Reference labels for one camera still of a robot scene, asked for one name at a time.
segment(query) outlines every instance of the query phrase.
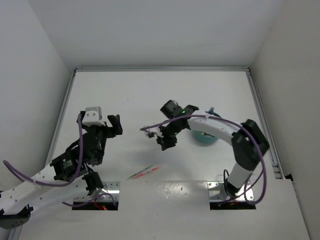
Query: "gray wall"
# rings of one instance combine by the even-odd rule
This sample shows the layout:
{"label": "gray wall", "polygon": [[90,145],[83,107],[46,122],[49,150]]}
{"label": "gray wall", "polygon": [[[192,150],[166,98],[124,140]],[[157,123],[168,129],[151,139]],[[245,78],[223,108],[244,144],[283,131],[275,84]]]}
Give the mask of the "gray wall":
{"label": "gray wall", "polygon": [[282,0],[29,0],[70,69],[251,66]]}
{"label": "gray wall", "polygon": [[[40,170],[52,140],[71,73],[27,0],[0,1],[0,190]],[[0,228],[0,239],[8,232]]]}
{"label": "gray wall", "polygon": [[312,239],[320,239],[320,1],[287,0],[252,68]]}

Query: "wall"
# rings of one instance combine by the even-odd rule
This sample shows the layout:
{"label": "wall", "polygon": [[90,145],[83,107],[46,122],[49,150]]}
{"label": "wall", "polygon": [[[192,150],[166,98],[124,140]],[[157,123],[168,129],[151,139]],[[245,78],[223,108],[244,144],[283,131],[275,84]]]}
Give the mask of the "wall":
{"label": "wall", "polygon": [[[27,0],[0,1],[0,160],[27,175],[45,162],[71,73]],[[0,190],[19,181],[0,162]],[[8,231],[0,229],[0,240]]]}
{"label": "wall", "polygon": [[281,162],[320,239],[320,1],[287,0],[252,68]]}
{"label": "wall", "polygon": [[70,69],[251,66],[282,0],[29,0]]}

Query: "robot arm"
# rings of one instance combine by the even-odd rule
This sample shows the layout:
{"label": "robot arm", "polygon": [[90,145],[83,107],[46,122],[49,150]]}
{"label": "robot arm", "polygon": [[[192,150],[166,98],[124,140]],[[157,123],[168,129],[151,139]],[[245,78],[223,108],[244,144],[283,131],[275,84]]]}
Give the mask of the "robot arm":
{"label": "robot arm", "polygon": [[[149,138],[157,135],[156,141],[161,145],[163,151],[176,145],[176,136],[183,129],[201,131],[216,136],[232,146],[236,163],[230,175],[224,181],[224,188],[221,192],[224,191],[222,195],[225,198],[236,196],[236,193],[260,162],[257,150],[248,136],[238,127],[226,121],[212,119],[212,115],[200,111],[198,107],[193,105],[188,105],[182,109],[177,102],[170,100],[160,110],[167,118],[175,120],[168,121],[170,123],[166,126],[160,125],[151,129],[147,127],[143,129],[147,129],[146,134]],[[250,119],[241,125],[254,137],[262,155],[264,155],[270,146],[258,125]]]}
{"label": "robot arm", "polygon": [[75,178],[80,160],[80,139],[78,139],[33,177],[22,176],[26,181],[0,193],[0,227],[12,229],[26,223],[34,210],[33,204],[40,202],[41,204],[35,208],[43,208],[83,196],[83,193],[93,195],[97,189],[104,187],[99,174],[88,165],[100,165],[107,139],[123,133],[119,115],[108,115],[107,118],[111,127],[102,120],[100,107],[88,107],[80,112],[81,128],[86,130],[86,133],[82,135],[82,163],[76,178],[83,177],[70,182]]}

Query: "teal bowl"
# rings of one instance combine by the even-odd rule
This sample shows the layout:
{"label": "teal bowl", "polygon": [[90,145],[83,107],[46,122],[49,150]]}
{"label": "teal bowl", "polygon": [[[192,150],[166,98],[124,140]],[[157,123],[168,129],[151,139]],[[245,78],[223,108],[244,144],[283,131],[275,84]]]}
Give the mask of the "teal bowl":
{"label": "teal bowl", "polygon": [[[215,117],[221,118],[221,116],[215,112],[212,115]],[[211,136],[211,135],[206,134],[202,131],[192,131],[192,134],[198,142],[203,143],[203,144],[207,144],[207,145],[214,144],[219,139],[216,136]]]}

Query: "blue object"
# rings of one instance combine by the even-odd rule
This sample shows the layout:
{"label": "blue object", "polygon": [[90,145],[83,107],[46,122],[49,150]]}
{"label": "blue object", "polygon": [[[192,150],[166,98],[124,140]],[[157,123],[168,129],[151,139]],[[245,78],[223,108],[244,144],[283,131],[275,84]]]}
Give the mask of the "blue object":
{"label": "blue object", "polygon": [[[211,114],[215,117],[219,117],[221,118],[221,116],[217,113],[214,112],[214,108],[211,107],[210,110],[207,112],[208,114]],[[200,143],[203,143],[203,144],[208,144],[208,145],[211,145],[213,143],[215,143],[219,138],[216,137],[216,136],[211,136],[211,135],[208,135],[202,131],[192,131],[193,133],[193,136],[195,137],[196,140],[198,140]]]}

